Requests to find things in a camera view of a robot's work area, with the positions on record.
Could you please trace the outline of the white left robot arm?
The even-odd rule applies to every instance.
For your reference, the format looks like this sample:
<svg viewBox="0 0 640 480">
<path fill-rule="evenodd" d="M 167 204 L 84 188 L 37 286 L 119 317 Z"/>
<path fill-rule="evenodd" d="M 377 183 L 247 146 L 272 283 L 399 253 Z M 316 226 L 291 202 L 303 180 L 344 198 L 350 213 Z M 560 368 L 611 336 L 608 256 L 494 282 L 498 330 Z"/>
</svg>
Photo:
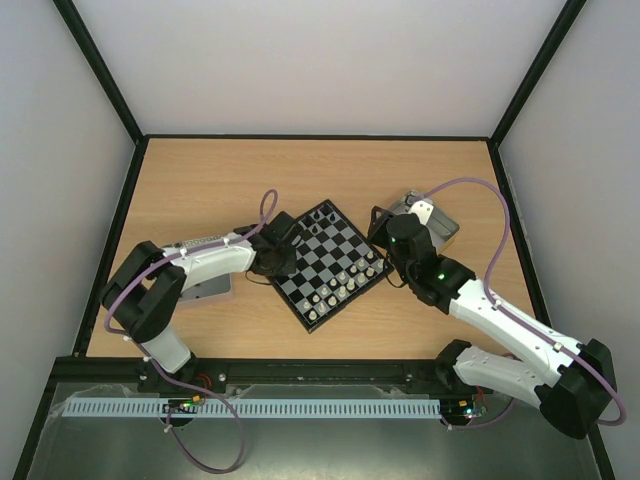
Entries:
<svg viewBox="0 0 640 480">
<path fill-rule="evenodd" d="M 141 242 L 130 252 L 100 294 L 107 310 L 105 329 L 115 319 L 117 333 L 134 342 L 161 371 L 186 383 L 195 355 L 170 326 L 184 294 L 212 279 L 251 271 L 277 277 L 296 271 L 295 238 L 301 227 L 282 211 L 270 222 L 223 235 L 160 248 Z"/>
</svg>

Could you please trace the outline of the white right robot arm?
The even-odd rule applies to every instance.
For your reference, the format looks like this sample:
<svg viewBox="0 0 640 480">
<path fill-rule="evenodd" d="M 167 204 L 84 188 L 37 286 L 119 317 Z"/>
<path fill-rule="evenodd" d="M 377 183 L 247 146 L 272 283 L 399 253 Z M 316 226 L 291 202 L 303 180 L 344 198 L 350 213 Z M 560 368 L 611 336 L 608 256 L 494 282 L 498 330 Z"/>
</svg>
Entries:
<svg viewBox="0 0 640 480">
<path fill-rule="evenodd" d="M 617 391 L 610 349 L 564 335 L 503 301 L 463 264 L 437 253 L 426 226 L 429 204 L 408 213 L 371 210 L 368 240 L 386 251 L 402 283 L 422 303 L 479 329 L 510 352 L 454 340 L 436 359 L 445 390 L 464 385 L 506 394 L 537 408 L 562 434 L 583 439 Z"/>
</svg>

